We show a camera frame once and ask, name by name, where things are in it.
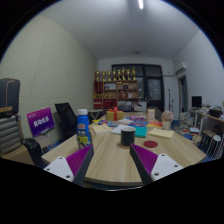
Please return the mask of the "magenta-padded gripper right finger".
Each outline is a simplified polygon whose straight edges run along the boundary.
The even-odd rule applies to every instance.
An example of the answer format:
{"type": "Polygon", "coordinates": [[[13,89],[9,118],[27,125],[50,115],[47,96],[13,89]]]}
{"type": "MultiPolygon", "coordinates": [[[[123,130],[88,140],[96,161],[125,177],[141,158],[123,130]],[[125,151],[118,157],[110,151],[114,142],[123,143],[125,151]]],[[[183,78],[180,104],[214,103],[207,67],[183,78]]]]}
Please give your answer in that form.
{"type": "Polygon", "coordinates": [[[182,169],[182,166],[167,154],[155,154],[135,144],[130,145],[130,155],[135,162],[142,183],[150,184],[182,169]]]}

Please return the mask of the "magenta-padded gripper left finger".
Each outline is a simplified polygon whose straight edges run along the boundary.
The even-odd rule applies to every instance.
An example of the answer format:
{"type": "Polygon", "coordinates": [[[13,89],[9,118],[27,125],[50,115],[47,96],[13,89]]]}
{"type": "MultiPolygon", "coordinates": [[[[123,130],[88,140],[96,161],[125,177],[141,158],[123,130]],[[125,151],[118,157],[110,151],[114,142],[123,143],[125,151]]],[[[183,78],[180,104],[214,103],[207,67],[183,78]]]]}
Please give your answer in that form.
{"type": "Polygon", "coordinates": [[[57,157],[44,170],[81,186],[93,155],[94,148],[89,145],[68,157],[57,157]]]}

